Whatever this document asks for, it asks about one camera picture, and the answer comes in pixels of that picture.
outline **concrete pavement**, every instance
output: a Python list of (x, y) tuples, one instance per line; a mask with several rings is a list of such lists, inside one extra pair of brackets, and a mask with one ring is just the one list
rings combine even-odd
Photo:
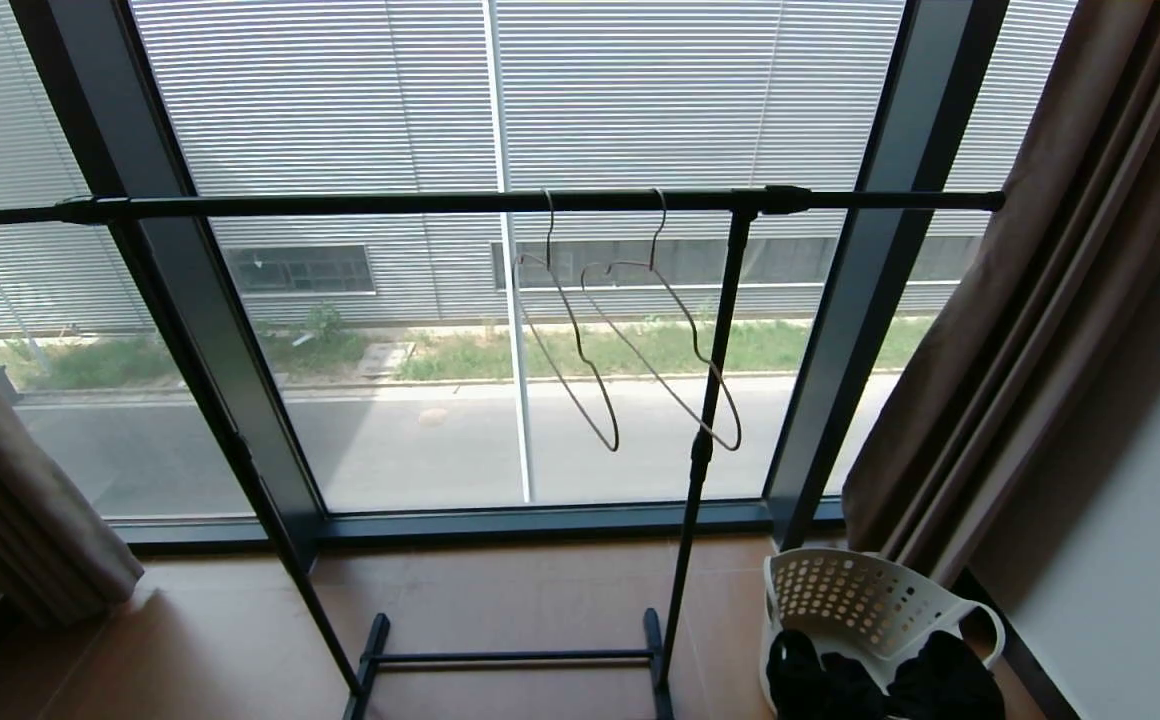
[[(744, 423), (737, 452), (718, 448), (705, 497), (753, 497), (768, 465), (792, 377), (728, 379)], [(844, 443), (860, 450), (894, 387), (875, 374)], [(695, 424), (652, 381), (608, 383), (621, 427), (611, 454), (558, 383), (529, 386), (534, 497), (560, 503), (680, 500)], [(704, 383), (673, 381), (688, 405)], [(606, 410), (594, 383), (572, 388), (600, 428)], [(513, 387), (429, 386), (374, 391), (287, 392), (300, 444), (334, 511), (428, 510), (520, 506)], [(197, 407), (183, 398), (150, 401), (30, 402), (19, 415), (42, 446), (106, 516), (248, 514), (229, 466)], [(725, 406), (717, 432), (734, 437)], [(831, 490), (844, 480), (833, 470)]]

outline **black metal clothes rack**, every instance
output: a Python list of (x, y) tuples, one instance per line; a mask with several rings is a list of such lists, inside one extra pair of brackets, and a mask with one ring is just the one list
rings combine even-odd
[[(407, 192), (401, 195), (331, 195), (331, 196), (248, 196), (248, 197), (90, 197), (64, 201), (58, 205), (0, 210), (0, 225), (61, 221), (68, 224), (110, 225), (128, 269), (142, 289), (155, 322), (164, 334), (179, 369), (200, 401), (202, 413), (229, 465), (237, 473), (238, 482), (256, 510), (258, 519), (274, 541), (280, 560), (296, 583), (302, 599), (318, 625), (324, 642), (336, 661), (338, 670), (350, 691), (345, 708), (345, 720), (361, 720), (367, 714), (376, 674), (391, 666), (478, 666), (520, 667), (536, 662), (579, 662), (586, 664), (626, 664), (645, 662), (652, 676), (652, 692), (657, 703), (657, 720), (672, 720), (673, 705), (668, 672), (673, 645), (682, 609), (682, 592), (691, 557), (695, 523), (699, 515), (699, 496), (704, 489), (709, 463), (713, 457), (713, 439), (702, 427), (691, 443), (689, 492), (682, 516), (677, 565), (673, 573), (673, 589), (668, 619), (664, 625), (654, 609), (643, 614), (645, 645), (640, 648), (604, 648), (603, 650), (525, 650), (525, 652), (423, 652), (389, 653), (385, 650), (389, 618), (375, 616), (365, 649), (355, 667), (348, 660), (329, 624), (327, 611), (316, 596), (314, 588), (300, 568), (292, 537), (269, 497), (264, 480), (251, 461), (251, 451), (229, 419), (227, 406), (215, 391), (209, 370), (193, 350), (193, 339), (183, 320), (172, 311), (171, 293), (155, 264), (147, 238), (138, 220), (168, 217), (273, 217), (274, 214), (411, 214), (411, 213), (543, 213), (543, 211), (631, 211), (631, 210), (694, 210), (727, 211), (731, 224), (727, 232), (726, 261), (722, 272), (722, 294), (718, 300), (717, 325), (711, 359), (722, 373), (726, 363), (731, 319), (735, 314), (735, 292), (740, 286), (745, 246), (749, 226), (759, 214), (791, 214), (804, 210), (829, 209), (897, 209), (897, 210), (998, 210), (1005, 202), (1003, 192), (814, 192), (796, 186), (768, 186), (744, 190), (703, 191), (557, 191), (551, 197), (544, 192)], [(720, 383), (709, 373), (702, 413), (703, 426), (712, 427), (717, 412)]]

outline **curtain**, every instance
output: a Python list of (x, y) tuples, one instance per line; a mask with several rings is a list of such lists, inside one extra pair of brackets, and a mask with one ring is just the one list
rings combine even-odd
[(1160, 3), (1079, 3), (1006, 192), (842, 490), (851, 547), (944, 584), (1160, 264)]
[(0, 395), (0, 589), (41, 626), (126, 601), (144, 569)]

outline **laundry basket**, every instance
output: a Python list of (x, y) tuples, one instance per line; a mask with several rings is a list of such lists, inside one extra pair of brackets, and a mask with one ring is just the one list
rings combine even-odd
[(922, 650), (927, 637), (944, 630), (960, 638), (958, 623), (981, 609), (996, 634), (988, 667), (1002, 655), (1002, 621), (981, 602), (963, 599), (914, 570), (878, 557), (827, 547), (804, 547), (768, 557), (767, 611), (757, 676), (767, 701), (767, 657), (781, 630), (799, 630), (815, 652), (858, 660), (878, 688), (896, 668)]

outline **wire hanger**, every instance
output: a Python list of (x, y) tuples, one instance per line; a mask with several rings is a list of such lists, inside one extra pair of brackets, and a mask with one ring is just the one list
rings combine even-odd
[(549, 278), (553, 282), (553, 288), (557, 288), (558, 297), (561, 299), (563, 307), (566, 307), (567, 318), (571, 319), (571, 332), (575, 334), (577, 342), (577, 354), (580, 355), (580, 361), (583, 361), (585, 365), (589, 366), (589, 372), (593, 373), (594, 381), (599, 383), (599, 391), (602, 392), (602, 401), (607, 406), (607, 416), (611, 419), (611, 438), (607, 438), (599, 429), (599, 424), (594, 423), (589, 412), (580, 405), (580, 398), (577, 398), (577, 393), (572, 391), (570, 384), (567, 384), (566, 378), (561, 377), (561, 370), (558, 369), (558, 364), (553, 361), (553, 355), (549, 354), (549, 348), (544, 346), (544, 340), (541, 337), (541, 333), (535, 329), (535, 323), (525, 313), (525, 307), (522, 306), (522, 299), (520, 293), (515, 293), (517, 299), (517, 311), (522, 318), (522, 322), (525, 327), (530, 328), (531, 336), (535, 337), (536, 346), (541, 347), (541, 352), (544, 354), (544, 359), (548, 361), (549, 368), (553, 369), (553, 374), (561, 383), (561, 388), (567, 391), (567, 397), (571, 397), (571, 402), (575, 405), (577, 409), (580, 410), (580, 415), (583, 415), (586, 423), (589, 423), (589, 428), (593, 428), (594, 434), (597, 435), (599, 439), (602, 441), (602, 445), (607, 446), (607, 450), (616, 452), (619, 448), (619, 423), (616, 421), (616, 409), (611, 406), (611, 397), (607, 394), (607, 386), (602, 383), (602, 374), (599, 373), (599, 366), (593, 364), (593, 361), (583, 354), (583, 343), (580, 342), (580, 323), (577, 323), (577, 315), (571, 311), (571, 304), (567, 301), (567, 296), (561, 291), (561, 283), (558, 282), (558, 275), (553, 272), (553, 196), (549, 195), (549, 190), (544, 190), (544, 201), (549, 204), (549, 232), (544, 235), (544, 260), (539, 260), (538, 256), (530, 255), (528, 252), (520, 252), (515, 266), (516, 275), (519, 277), (515, 279), (517, 286), (522, 288), (521, 278), (521, 267), (525, 261), (530, 260), (535, 264), (543, 266), (549, 272)]
[[(588, 266), (585, 266), (583, 269), (580, 270), (580, 292), (583, 292), (583, 296), (588, 297), (589, 305), (593, 305), (595, 313), (599, 313), (600, 318), (603, 319), (603, 322), (607, 322), (608, 327), (616, 333), (616, 336), (619, 337), (619, 340), (624, 341), (625, 346), (629, 346), (630, 350), (635, 351), (635, 355), (638, 356), (638, 359), (641, 361), (643, 365), (650, 371), (651, 374), (653, 374), (654, 378), (657, 378), (657, 381), (661, 384), (661, 387), (664, 387), (668, 393), (670, 393), (670, 397), (679, 403), (681, 409), (686, 410), (686, 414), (690, 415), (691, 419), (695, 420), (695, 423), (699, 426), (699, 429), (703, 429), (704, 432), (709, 432), (709, 436), (711, 436), (718, 443), (718, 445), (725, 448), (725, 450), (735, 452), (740, 448), (740, 439), (741, 439), (740, 410), (735, 409), (735, 399), (731, 397), (731, 388), (727, 388), (726, 381), (722, 379), (722, 372), (720, 370), (718, 370), (718, 366), (715, 365), (713, 362), (710, 361), (708, 357), (699, 354), (699, 333), (696, 330), (695, 318), (691, 317), (691, 311), (686, 308), (686, 303), (682, 301), (681, 297), (679, 297), (676, 291), (673, 291), (673, 286), (670, 285), (670, 283), (668, 283), (668, 281), (664, 277), (664, 275), (661, 275), (661, 272), (657, 270), (657, 242), (659, 241), (659, 237), (664, 231), (664, 224), (667, 223), (668, 220), (668, 204), (666, 201), (664, 201), (664, 192), (659, 191), (658, 188), (653, 188), (652, 192), (655, 192), (659, 199), (661, 201), (661, 224), (659, 224), (657, 233), (652, 237), (652, 249), (650, 249), (650, 253), (647, 255), (647, 261), (645, 261), (645, 263), (636, 263), (632, 260), (612, 260), (611, 263), (589, 263)], [(718, 432), (715, 432), (713, 428), (709, 427), (709, 423), (705, 423), (705, 421), (701, 419), (699, 415), (695, 414), (695, 410), (691, 410), (691, 406), (686, 403), (686, 401), (682, 400), (682, 397), (677, 395), (676, 392), (673, 392), (673, 387), (670, 387), (670, 385), (664, 380), (661, 374), (657, 372), (657, 369), (653, 368), (652, 364), (650, 364), (647, 356), (643, 355), (641, 351), (638, 350), (638, 347), (636, 347), (635, 343), (632, 343), (625, 336), (625, 333), (622, 332), (621, 328), (616, 327), (616, 323), (612, 322), (611, 318), (608, 318), (607, 313), (603, 313), (602, 307), (600, 307), (599, 303), (593, 299), (592, 294), (589, 294), (589, 290), (585, 285), (586, 275), (588, 275), (589, 271), (594, 268), (603, 268), (603, 275), (609, 275), (611, 274), (612, 269), (616, 268), (616, 266), (629, 266), (629, 268), (643, 268), (645, 270), (648, 270), (648, 272), (655, 275), (659, 282), (661, 282), (664, 290), (668, 291), (668, 294), (672, 297), (673, 301), (677, 305), (679, 310), (682, 311), (682, 315), (686, 317), (686, 321), (691, 327), (691, 352), (695, 354), (696, 361), (699, 361), (699, 363), (709, 365), (709, 373), (712, 374), (715, 379), (717, 379), (718, 387), (722, 388), (722, 394), (727, 398), (727, 407), (730, 407), (731, 409), (731, 417), (732, 420), (735, 421), (734, 443), (727, 443), (725, 439), (718, 436)]]

